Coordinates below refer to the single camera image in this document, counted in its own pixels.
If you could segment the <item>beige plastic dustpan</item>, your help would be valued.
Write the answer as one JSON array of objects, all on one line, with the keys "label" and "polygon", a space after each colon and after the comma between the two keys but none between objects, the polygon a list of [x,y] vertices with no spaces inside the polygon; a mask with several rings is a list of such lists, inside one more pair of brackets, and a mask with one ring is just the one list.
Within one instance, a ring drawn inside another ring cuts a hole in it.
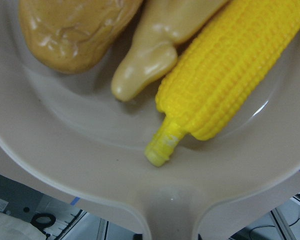
[{"label": "beige plastic dustpan", "polygon": [[18,2],[0,0],[1,169],[146,240],[225,240],[300,192],[300,32],[218,136],[185,137],[157,168],[144,156],[163,119],[157,84],[128,103],[110,91],[134,30],[92,70],[63,75],[28,50]]}]

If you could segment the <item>yellow toy corn cob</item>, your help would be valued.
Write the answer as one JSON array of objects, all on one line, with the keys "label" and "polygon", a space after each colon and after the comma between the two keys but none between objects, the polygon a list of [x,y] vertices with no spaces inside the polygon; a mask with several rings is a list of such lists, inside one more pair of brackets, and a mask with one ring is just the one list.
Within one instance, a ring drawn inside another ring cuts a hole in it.
[{"label": "yellow toy corn cob", "polygon": [[145,148],[156,167],[185,135],[206,141],[233,118],[300,30],[300,0],[232,0],[188,46],[155,97],[164,120]]}]

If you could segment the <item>brown toy potato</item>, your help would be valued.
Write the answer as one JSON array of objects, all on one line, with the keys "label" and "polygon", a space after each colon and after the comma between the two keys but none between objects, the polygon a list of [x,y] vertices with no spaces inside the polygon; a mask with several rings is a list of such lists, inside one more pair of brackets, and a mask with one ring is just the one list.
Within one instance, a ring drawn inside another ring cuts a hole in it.
[{"label": "brown toy potato", "polygon": [[141,0],[20,0],[25,43],[45,66],[65,74],[94,67],[125,30]]}]

